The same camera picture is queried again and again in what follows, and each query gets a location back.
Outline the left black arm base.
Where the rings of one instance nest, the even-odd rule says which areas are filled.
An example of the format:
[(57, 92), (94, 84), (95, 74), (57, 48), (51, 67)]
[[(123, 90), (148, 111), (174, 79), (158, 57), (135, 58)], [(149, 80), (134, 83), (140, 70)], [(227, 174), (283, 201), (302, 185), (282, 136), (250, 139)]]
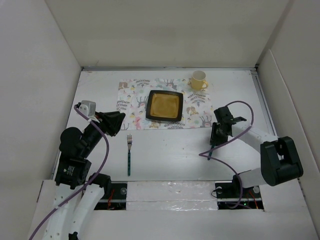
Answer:
[(110, 190), (104, 194), (95, 206), (95, 210), (121, 211), (126, 210), (128, 183), (111, 182)]

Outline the silver table knife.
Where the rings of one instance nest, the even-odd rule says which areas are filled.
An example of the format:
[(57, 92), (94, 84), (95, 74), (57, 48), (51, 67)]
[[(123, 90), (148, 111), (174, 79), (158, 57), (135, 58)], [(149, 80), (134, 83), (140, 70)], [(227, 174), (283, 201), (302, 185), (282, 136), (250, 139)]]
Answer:
[(213, 153), (213, 149), (215, 148), (215, 145), (213, 144), (210, 148), (210, 152), (208, 153), (207, 160), (210, 161)]

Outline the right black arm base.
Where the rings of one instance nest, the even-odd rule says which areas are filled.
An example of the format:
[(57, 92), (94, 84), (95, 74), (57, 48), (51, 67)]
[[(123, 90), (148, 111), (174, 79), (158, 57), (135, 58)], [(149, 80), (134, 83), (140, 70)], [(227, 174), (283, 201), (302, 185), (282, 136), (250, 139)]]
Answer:
[(240, 188), (237, 177), (214, 183), (211, 196), (216, 199), (218, 210), (264, 210), (259, 186)]

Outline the square black brown plate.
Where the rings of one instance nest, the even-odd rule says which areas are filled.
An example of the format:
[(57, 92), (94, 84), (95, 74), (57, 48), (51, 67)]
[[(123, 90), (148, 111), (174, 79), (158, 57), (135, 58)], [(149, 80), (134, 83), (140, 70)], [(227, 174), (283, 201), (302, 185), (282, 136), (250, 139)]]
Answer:
[(184, 95), (167, 90), (151, 90), (145, 110), (148, 120), (179, 122), (182, 120)]

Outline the fork with teal handle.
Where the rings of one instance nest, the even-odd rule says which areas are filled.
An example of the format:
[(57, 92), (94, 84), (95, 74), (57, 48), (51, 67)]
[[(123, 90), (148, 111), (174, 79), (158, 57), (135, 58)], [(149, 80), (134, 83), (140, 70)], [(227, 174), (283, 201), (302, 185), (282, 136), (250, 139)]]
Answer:
[(127, 135), (127, 176), (131, 175), (131, 147), (133, 144), (132, 134)]

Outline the yellow ceramic mug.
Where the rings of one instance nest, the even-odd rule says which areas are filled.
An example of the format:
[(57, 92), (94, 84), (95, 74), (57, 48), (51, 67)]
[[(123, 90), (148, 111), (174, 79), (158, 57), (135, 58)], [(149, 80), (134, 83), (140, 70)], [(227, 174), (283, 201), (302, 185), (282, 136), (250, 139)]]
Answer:
[(194, 71), (189, 79), (188, 85), (196, 91), (207, 89), (209, 84), (206, 73), (202, 70)]

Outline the floral patterned cloth napkin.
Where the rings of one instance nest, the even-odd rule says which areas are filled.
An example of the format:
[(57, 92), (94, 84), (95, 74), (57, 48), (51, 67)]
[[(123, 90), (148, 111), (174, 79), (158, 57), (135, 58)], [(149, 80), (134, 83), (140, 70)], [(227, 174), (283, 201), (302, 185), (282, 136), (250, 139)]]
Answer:
[[(151, 90), (183, 94), (181, 121), (164, 122), (146, 118)], [(195, 91), (189, 79), (128, 79), (118, 85), (116, 109), (125, 113), (122, 130), (171, 130), (212, 126), (213, 106), (209, 91)]]

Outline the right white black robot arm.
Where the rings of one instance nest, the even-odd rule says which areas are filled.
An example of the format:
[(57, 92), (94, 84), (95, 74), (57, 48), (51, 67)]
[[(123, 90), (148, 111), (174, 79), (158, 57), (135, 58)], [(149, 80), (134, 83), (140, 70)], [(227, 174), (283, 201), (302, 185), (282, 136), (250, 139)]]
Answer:
[(303, 176), (304, 169), (292, 138), (278, 137), (253, 127), (245, 118), (233, 117), (227, 106), (214, 111), (216, 122), (212, 124), (210, 144), (223, 147), (239, 139), (260, 154), (260, 167), (238, 174), (231, 184), (231, 191), (243, 197), (251, 187), (277, 186)]

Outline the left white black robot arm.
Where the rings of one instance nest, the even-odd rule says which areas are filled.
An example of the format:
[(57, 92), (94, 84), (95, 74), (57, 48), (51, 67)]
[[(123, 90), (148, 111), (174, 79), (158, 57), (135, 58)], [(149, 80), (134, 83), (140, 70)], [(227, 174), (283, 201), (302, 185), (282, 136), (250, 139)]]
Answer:
[(97, 203), (111, 194), (110, 176), (99, 171), (88, 176), (92, 164), (88, 156), (101, 139), (117, 135), (125, 116), (119, 111), (96, 112), (84, 131), (69, 127), (62, 132), (53, 210), (44, 219), (44, 240), (81, 239)]

